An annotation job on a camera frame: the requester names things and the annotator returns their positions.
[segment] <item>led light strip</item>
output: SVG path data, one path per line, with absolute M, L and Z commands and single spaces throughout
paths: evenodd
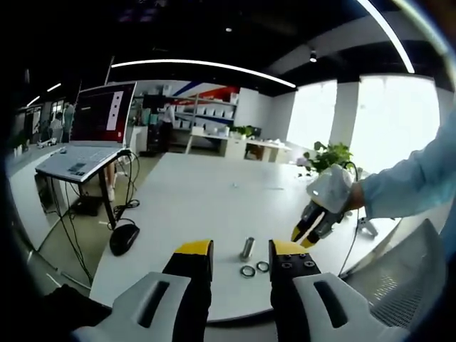
M 36 100 L 38 100 L 40 97 L 39 96 L 36 96 L 32 101 L 30 101 L 27 105 L 27 107 L 29 107 L 33 102 L 35 102 Z
M 380 27 L 386 33 L 388 38 L 391 40 L 391 43 L 393 43 L 394 47 L 398 51 L 399 56 L 402 58 L 402 61 L 404 62 L 405 67 L 407 68 L 407 71 L 409 73 L 415 73 L 415 69 L 412 66 L 412 62 L 410 62 L 410 59 L 408 58 L 408 55 L 405 52 L 404 47 L 400 43 L 398 36 L 396 36 L 396 33 L 394 33 L 390 24 L 388 24 L 385 18 L 383 18 L 380 12 L 369 2 L 369 0 L 356 1 L 359 2 L 360 5 L 366 9 L 367 12 L 369 12 L 369 14 L 375 19 L 375 21 L 377 21 L 378 25 L 380 25 Z
M 54 87 L 50 87 L 47 91 L 48 93 L 51 91 L 51 90 L 54 90 L 55 88 L 58 88 L 62 85 L 62 83 L 59 83 L 59 84 L 56 84 Z
M 133 61 L 126 63 L 113 64 L 111 68 L 118 68 L 119 66 L 134 66 L 136 64 L 146 64 L 146 63 L 187 63 L 187 64 L 199 64 L 201 66 L 216 66 L 218 68 L 232 69 L 236 71 L 241 71 L 242 73 L 250 73 L 255 76 L 262 78 L 267 78 L 268 80 L 284 84 L 285 86 L 296 88 L 296 85 L 290 82 L 281 80 L 280 78 L 267 75 L 265 73 L 259 73 L 258 71 L 253 71 L 245 68 L 240 68 L 239 66 L 230 66 L 228 64 L 214 63 L 214 62 L 205 62 L 205 61 L 192 61 L 189 59 L 150 59 L 146 61 Z

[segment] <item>white wall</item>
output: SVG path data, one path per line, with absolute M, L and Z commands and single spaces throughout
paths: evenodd
M 385 12 L 382 15 L 401 41 L 426 41 L 425 36 L 402 11 Z M 270 73 L 281 75 L 308 63 L 311 53 L 310 47 L 316 49 L 318 57 L 323 57 L 347 48 L 389 40 L 375 19 L 367 15 L 340 25 L 313 38 L 307 44 L 298 46 L 271 64 L 267 70 Z
M 444 123 L 448 114 L 455 108 L 455 94 L 451 91 L 437 88 L 439 100 L 440 123 Z
M 271 110 L 272 98 L 256 90 L 241 88 L 234 124 L 263 128 Z
M 333 127 L 329 142 L 350 146 L 358 107 L 359 82 L 338 83 Z
M 271 111 L 261 133 L 263 138 L 286 141 L 295 95 L 293 92 L 272 98 Z

